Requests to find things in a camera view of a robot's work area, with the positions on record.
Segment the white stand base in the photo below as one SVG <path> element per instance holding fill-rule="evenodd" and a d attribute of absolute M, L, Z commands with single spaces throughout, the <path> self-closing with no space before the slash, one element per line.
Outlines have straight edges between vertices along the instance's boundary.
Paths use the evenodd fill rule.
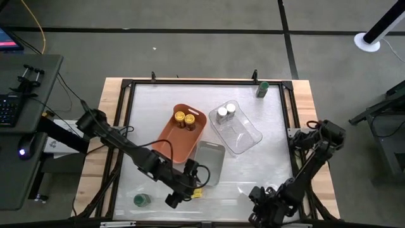
<path fill-rule="evenodd" d="M 368 44 L 365 42 L 363 37 L 366 35 L 365 32 L 359 33 L 354 37 L 354 43 L 356 46 L 366 52 L 375 52 L 380 49 L 380 41 L 375 44 Z"/>

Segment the black pole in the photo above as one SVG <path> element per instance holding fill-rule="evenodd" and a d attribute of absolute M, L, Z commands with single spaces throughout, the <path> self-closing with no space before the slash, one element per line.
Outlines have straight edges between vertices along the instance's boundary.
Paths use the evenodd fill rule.
<path fill-rule="evenodd" d="M 374 44 L 378 42 L 383 36 L 385 36 L 402 18 L 400 16 L 405 11 L 405 1 L 398 0 L 391 9 L 384 14 L 384 16 L 371 28 L 366 35 L 364 35 L 364 41 L 368 44 Z"/>

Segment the keyboard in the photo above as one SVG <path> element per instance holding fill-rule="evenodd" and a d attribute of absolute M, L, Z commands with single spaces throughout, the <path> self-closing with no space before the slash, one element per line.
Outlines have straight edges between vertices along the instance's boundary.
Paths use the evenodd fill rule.
<path fill-rule="evenodd" d="M 23 98 L 19 94 L 0 94 L 0 127 L 14 127 L 20 115 Z"/>

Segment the computer monitor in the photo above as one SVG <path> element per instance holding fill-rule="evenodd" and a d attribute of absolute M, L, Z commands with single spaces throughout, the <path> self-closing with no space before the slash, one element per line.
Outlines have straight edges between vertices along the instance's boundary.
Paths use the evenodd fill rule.
<path fill-rule="evenodd" d="M 0 52 L 22 51 L 24 47 L 4 29 L 0 28 Z"/>

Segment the white bottle cap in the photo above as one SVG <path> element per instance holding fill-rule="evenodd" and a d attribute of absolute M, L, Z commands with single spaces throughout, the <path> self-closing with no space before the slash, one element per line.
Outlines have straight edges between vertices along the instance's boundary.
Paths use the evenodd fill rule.
<path fill-rule="evenodd" d="M 224 108 L 224 107 L 221 107 L 221 108 L 218 109 L 218 115 L 221 116 L 221 117 L 226 116 L 227 113 L 228 113 L 228 111 L 227 111 L 227 109 Z"/>
<path fill-rule="evenodd" d="M 236 110 L 236 106 L 234 104 L 227 104 L 227 111 L 229 113 L 233 113 Z"/>

